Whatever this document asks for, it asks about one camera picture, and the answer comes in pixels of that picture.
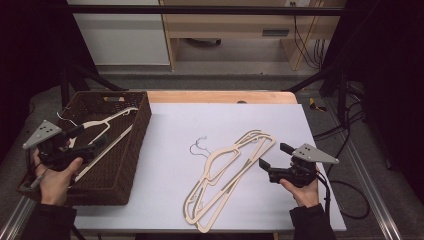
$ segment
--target black sleeve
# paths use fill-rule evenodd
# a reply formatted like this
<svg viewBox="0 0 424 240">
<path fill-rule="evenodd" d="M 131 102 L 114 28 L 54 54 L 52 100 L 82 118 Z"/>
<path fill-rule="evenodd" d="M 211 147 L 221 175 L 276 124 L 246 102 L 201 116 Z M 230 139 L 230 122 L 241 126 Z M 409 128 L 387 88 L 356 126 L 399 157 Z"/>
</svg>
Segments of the black sleeve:
<svg viewBox="0 0 424 240">
<path fill-rule="evenodd" d="M 321 204 L 310 208 L 294 208 L 290 216 L 294 226 L 294 240 L 336 239 Z"/>
<path fill-rule="evenodd" d="M 69 207 L 37 204 L 22 233 L 22 240 L 71 239 L 77 210 Z"/>
</svg>

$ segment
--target wicker basket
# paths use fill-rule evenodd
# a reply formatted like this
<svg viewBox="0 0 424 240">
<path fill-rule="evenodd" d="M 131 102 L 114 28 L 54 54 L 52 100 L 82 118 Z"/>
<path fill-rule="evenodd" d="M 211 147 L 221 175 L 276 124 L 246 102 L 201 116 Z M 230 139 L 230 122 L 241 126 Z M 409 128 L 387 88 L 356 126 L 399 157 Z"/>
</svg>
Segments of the wicker basket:
<svg viewBox="0 0 424 240">
<path fill-rule="evenodd" d="M 119 116 L 110 123 L 106 132 L 107 142 L 101 152 L 122 132 L 132 126 L 129 134 L 121 139 L 90 171 L 68 190 L 67 205 L 125 205 L 128 203 L 140 148 L 152 115 L 146 92 L 78 92 L 62 113 L 62 118 L 75 124 L 103 120 L 128 107 L 138 111 Z M 74 125 L 59 120 L 57 126 L 66 131 Z M 106 125 L 87 128 L 77 137 L 75 147 L 88 144 L 101 133 Z M 40 201 L 39 193 L 21 191 L 21 194 Z"/>
</svg>

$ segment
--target person's arm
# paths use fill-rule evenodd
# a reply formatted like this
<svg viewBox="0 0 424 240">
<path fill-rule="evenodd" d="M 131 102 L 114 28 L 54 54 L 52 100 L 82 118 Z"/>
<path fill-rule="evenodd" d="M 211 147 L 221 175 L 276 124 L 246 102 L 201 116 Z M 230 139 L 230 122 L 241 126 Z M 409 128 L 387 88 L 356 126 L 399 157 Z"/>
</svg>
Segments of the person's arm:
<svg viewBox="0 0 424 240">
<path fill-rule="evenodd" d="M 330 221 L 319 203 L 317 179 L 302 188 L 297 188 L 285 179 L 281 179 L 280 184 L 293 194 L 298 205 L 290 211 L 295 228 L 294 240 L 336 239 Z"/>
<path fill-rule="evenodd" d="M 38 151 L 34 153 L 34 163 L 40 162 Z M 44 174 L 40 182 L 41 203 L 38 203 L 22 233 L 23 240 L 31 239 L 70 239 L 70 232 L 74 225 L 76 210 L 65 207 L 66 193 L 82 159 L 75 159 L 67 169 L 62 172 L 47 170 L 44 165 L 38 165 L 36 175 Z"/>
</svg>

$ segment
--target human hand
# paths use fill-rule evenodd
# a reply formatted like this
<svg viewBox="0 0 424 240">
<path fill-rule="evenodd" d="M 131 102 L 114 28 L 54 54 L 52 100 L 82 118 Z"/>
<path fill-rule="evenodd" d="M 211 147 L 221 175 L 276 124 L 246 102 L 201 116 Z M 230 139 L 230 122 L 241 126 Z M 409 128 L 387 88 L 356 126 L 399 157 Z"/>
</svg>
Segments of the human hand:
<svg viewBox="0 0 424 240">
<path fill-rule="evenodd" d="M 35 174 L 41 176 L 40 182 L 41 203 L 47 205 L 63 206 L 66 202 L 66 195 L 72 177 L 75 176 L 78 168 L 82 165 L 83 159 L 76 158 L 65 170 L 56 172 L 40 164 L 38 149 L 34 151 L 33 158 L 37 168 Z"/>
<path fill-rule="evenodd" d="M 293 194 L 293 198 L 299 207 L 313 207 L 319 204 L 318 197 L 318 179 L 315 179 L 308 186 L 298 188 L 286 179 L 281 179 L 280 184 L 283 185 L 287 191 Z"/>
</svg>

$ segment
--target white table surface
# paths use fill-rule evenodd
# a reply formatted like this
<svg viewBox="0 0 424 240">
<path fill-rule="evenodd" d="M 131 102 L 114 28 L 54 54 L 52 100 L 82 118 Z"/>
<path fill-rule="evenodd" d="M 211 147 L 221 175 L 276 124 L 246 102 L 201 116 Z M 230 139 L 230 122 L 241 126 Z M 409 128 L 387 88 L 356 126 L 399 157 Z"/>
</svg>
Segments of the white table surface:
<svg viewBox="0 0 424 240">
<path fill-rule="evenodd" d="M 203 173 L 206 158 L 192 155 L 190 146 L 200 137 L 214 151 L 231 146 L 250 130 L 262 130 L 276 144 L 262 158 L 272 167 L 288 168 L 290 156 L 280 151 L 284 142 L 296 148 L 315 146 L 299 104 L 151 103 L 152 118 L 140 151 L 129 203 L 125 206 L 79 206 L 78 229 L 116 232 L 197 232 L 183 215 L 183 205 Z M 246 155 L 239 160 L 244 162 Z M 325 171 L 318 164 L 321 173 Z M 325 188 L 320 188 L 324 205 Z M 331 225 L 346 226 L 332 193 Z M 292 195 L 270 183 L 258 164 L 242 177 L 210 232 L 276 232 L 293 229 L 289 210 Z"/>
</svg>

